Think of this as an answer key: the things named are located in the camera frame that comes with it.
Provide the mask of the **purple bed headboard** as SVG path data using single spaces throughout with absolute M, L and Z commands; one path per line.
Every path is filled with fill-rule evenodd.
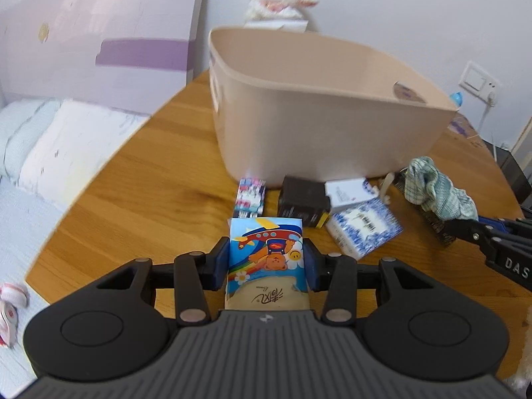
M 1 0 L 1 90 L 157 112 L 192 80 L 202 0 Z

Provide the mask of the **beige plastic storage basket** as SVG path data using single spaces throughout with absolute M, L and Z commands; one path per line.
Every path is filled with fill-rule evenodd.
M 369 46 L 316 33 L 211 31 L 216 138 L 232 178 L 377 178 L 426 155 L 456 116 L 444 91 Z

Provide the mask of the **blue small figurine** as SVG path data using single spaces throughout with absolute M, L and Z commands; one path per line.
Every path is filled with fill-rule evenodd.
M 454 102 L 457 109 L 460 109 L 463 105 L 464 98 L 461 92 L 455 92 L 449 95 L 449 98 Z

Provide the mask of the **white blue card box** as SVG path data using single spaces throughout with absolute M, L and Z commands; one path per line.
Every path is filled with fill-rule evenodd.
M 330 200 L 330 212 L 342 212 L 354 208 L 378 196 L 379 190 L 374 189 L 366 178 L 352 178 L 325 182 L 326 195 Z

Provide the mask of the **black small box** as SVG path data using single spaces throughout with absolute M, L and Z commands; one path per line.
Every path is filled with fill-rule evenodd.
M 277 215 L 302 221 L 304 227 L 322 228 L 331 210 L 324 182 L 286 176 L 280 188 Z

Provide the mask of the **blue porcelain pattern tissue pack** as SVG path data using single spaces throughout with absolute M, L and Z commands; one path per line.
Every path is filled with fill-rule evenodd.
M 344 255 L 360 260 L 402 233 L 388 206 L 379 198 L 332 214 L 327 231 Z

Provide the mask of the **light blue striped pillow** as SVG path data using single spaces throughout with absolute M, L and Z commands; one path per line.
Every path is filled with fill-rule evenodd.
M 23 99 L 1 109 L 1 177 L 16 182 L 24 161 L 49 128 L 62 102 Z

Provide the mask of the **white plush lamb toy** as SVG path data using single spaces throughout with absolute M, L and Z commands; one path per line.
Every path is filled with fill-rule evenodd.
M 317 4 L 318 0 L 250 0 L 244 27 L 304 33 L 308 20 L 301 10 Z

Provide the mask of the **colourful small candy box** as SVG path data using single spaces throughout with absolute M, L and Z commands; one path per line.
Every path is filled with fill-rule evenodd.
M 266 182 L 241 178 L 233 208 L 233 218 L 256 218 L 263 214 Z

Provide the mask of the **white pillow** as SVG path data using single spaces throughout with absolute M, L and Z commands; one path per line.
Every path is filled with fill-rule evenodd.
M 26 157 L 19 186 L 69 209 L 148 119 L 96 104 L 63 102 Z

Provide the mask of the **white wall socket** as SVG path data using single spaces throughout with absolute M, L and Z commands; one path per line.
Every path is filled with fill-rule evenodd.
M 490 107 L 498 103 L 501 83 L 473 61 L 466 64 L 459 86 Z

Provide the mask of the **white red sneaker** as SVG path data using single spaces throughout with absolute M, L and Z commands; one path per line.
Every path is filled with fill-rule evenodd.
M 1 345 L 13 348 L 17 340 L 18 309 L 29 304 L 29 293 L 24 284 L 1 285 Z

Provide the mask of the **cartoon bear tissue pack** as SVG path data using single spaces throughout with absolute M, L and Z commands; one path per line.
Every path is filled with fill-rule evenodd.
M 224 308 L 308 310 L 301 220 L 256 217 L 231 221 Z

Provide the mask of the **green checked cloth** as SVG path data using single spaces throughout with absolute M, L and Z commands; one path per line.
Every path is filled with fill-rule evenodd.
M 474 200 L 465 190 L 456 188 L 431 157 L 419 157 L 409 162 L 404 197 L 425 212 L 432 212 L 441 221 L 478 220 Z

